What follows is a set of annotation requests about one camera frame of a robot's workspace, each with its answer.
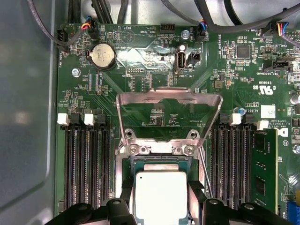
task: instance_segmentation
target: ram slot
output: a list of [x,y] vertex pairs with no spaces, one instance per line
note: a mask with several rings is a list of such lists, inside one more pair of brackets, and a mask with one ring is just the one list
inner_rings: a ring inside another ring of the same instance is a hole
[[98,181],[99,181],[99,152],[98,152],[98,129],[88,131],[90,133],[90,185],[89,185],[89,203],[98,207]]
[[230,144],[229,144],[229,151],[228,151],[228,205],[230,208],[234,208],[234,184],[235,184],[235,136],[236,132],[235,130],[231,127],[230,129]]
[[251,148],[250,144],[252,144],[252,134],[251,129],[246,128],[246,158],[245,158],[245,165],[246,165],[246,172],[245,172],[245,181],[246,181],[246,192],[245,192],[245,201],[248,203],[251,199]]
[[245,203],[246,195],[246,130],[240,134],[240,203]]
[[101,197],[100,202],[104,199],[108,199],[110,197],[110,161],[111,161],[111,154],[110,154],[110,129],[109,123],[107,127],[102,126],[100,128],[100,147],[101,147]]
[[229,160],[228,160],[228,154],[229,154],[229,148],[230,148],[230,137],[229,137],[229,130],[224,128],[223,131],[224,135],[223,135],[223,141],[224,141],[224,145],[223,145],[223,154],[222,154],[222,160],[223,160],[223,164],[222,164],[222,183],[223,183],[223,198],[222,200],[224,202],[228,202],[228,179],[229,179],[229,171],[228,171],[228,166],[229,166]]
[[216,184],[217,184],[217,194],[216,198],[222,198],[223,196],[223,148],[224,148],[224,130],[223,128],[218,128],[217,137],[217,164],[215,165],[217,170]]
[[234,197],[233,204],[234,209],[237,210],[240,205],[240,180],[242,176],[240,173],[240,152],[241,152],[241,142],[240,142],[241,130],[236,127],[235,130],[235,152],[234,152]]
[[218,130],[214,129],[211,132],[210,139],[210,180],[211,180],[211,189],[213,197],[217,198],[217,189],[218,189]]
[[66,129],[65,134],[65,184],[64,184],[64,209],[71,205],[70,192],[72,189],[72,171],[70,170],[70,158],[72,154],[73,131]]
[[79,196],[78,196],[78,201],[80,203],[86,203],[85,201],[85,189],[87,188],[87,154],[86,154],[86,144],[85,144],[85,130],[80,131],[81,136],[80,136],[80,145],[81,149],[79,154],[79,166],[78,166],[78,171],[80,174],[80,180],[79,180]]

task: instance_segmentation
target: green circuit board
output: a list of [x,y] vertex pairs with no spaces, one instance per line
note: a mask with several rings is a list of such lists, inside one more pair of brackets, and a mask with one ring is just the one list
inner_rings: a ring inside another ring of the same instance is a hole
[[[61,28],[71,36],[80,24],[64,24]],[[109,140],[107,147],[110,151],[99,153],[99,158],[108,161],[105,196],[114,197],[115,150],[121,138],[117,94],[145,93],[158,87],[186,87],[194,93],[219,93],[224,100],[220,113],[230,115],[235,108],[244,108],[253,115],[255,122],[269,121],[269,131],[260,133],[253,130],[250,133],[254,142],[263,139],[264,145],[257,147],[254,143],[251,147],[251,171],[261,176],[249,178],[253,188],[249,200],[285,218],[285,203],[294,200],[295,191],[299,188],[299,156],[293,152],[293,145],[300,142],[300,134],[299,124],[292,126],[292,119],[298,116],[294,113],[290,97],[300,89],[300,50],[279,37],[262,37],[260,30],[226,35],[208,31],[204,40],[197,42],[195,29],[175,26],[174,33],[162,34],[160,25],[100,25],[99,40],[92,40],[84,32],[70,46],[68,53],[59,53],[58,113],[79,114],[81,118],[86,113],[93,113],[96,120],[106,115],[109,132],[105,138]],[[187,40],[180,37],[183,30],[190,32]],[[289,30],[286,34],[296,41],[300,40],[300,31]],[[97,70],[87,59],[86,52],[98,43],[107,43],[114,48],[117,60],[113,68]],[[187,47],[187,60],[194,53],[200,58],[176,72],[175,53],[180,45]],[[288,63],[275,68],[277,60]],[[80,70],[79,77],[72,76],[73,68]],[[153,105],[128,105],[122,110],[126,128],[134,129],[139,138],[159,140],[185,138],[190,129],[201,132],[210,114],[209,107],[180,105],[173,99]],[[58,126],[56,213],[64,208],[60,207],[60,203],[64,200],[66,180],[66,136],[65,130]],[[213,134],[203,145],[208,162],[212,162],[211,139]]]

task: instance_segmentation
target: capacitor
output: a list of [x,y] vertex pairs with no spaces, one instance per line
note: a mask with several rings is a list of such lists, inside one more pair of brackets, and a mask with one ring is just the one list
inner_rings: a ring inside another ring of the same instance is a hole
[[300,104],[300,95],[299,94],[292,95],[290,101],[293,105]]
[[300,115],[300,105],[295,105],[295,107],[294,107],[294,113],[296,115]]
[[241,116],[243,116],[246,114],[246,110],[244,108],[236,107],[233,109],[233,113],[239,113]]
[[87,59],[99,70],[109,70],[116,64],[116,52],[109,44],[98,44],[87,52]]

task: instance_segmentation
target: connector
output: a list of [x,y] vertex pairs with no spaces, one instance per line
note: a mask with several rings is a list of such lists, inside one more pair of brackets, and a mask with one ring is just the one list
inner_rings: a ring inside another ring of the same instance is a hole
[[160,25],[160,34],[174,34],[174,33],[175,33],[175,24]]
[[274,34],[278,33],[277,23],[270,22],[264,28],[261,28],[261,36],[273,36]]
[[205,38],[205,30],[203,30],[203,26],[199,24],[195,31],[195,41],[198,43],[203,42],[204,38]]
[[90,21],[90,27],[88,29],[88,34],[92,40],[99,40],[99,32],[98,32],[98,26],[94,19],[91,19]]
[[[57,32],[57,39],[59,41],[67,42],[69,40],[69,35],[68,33],[65,32],[64,29],[58,28],[56,29],[56,32]],[[69,48],[67,46],[62,46],[57,44],[57,47],[62,52],[67,52],[67,53],[69,52]]]

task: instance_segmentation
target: motherboard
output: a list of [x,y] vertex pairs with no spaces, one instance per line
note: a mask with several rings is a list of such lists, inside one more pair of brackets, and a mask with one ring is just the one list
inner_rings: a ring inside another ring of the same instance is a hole
[[[60,33],[71,37],[78,29],[80,24],[63,24]],[[300,31],[286,35],[300,41]],[[122,135],[164,142],[204,138],[213,197],[233,209],[254,202],[285,219],[292,215],[289,207],[296,210],[298,48],[260,29],[221,35],[175,24],[99,24],[60,51],[58,65],[56,214],[79,202],[98,208],[118,195]],[[171,94],[155,103],[118,102],[120,96],[157,90]],[[177,101],[185,93],[218,96],[221,102]],[[130,150],[132,156],[121,160],[122,180],[147,162],[174,162],[209,192],[201,163],[188,156],[193,149],[175,149],[184,156]]]

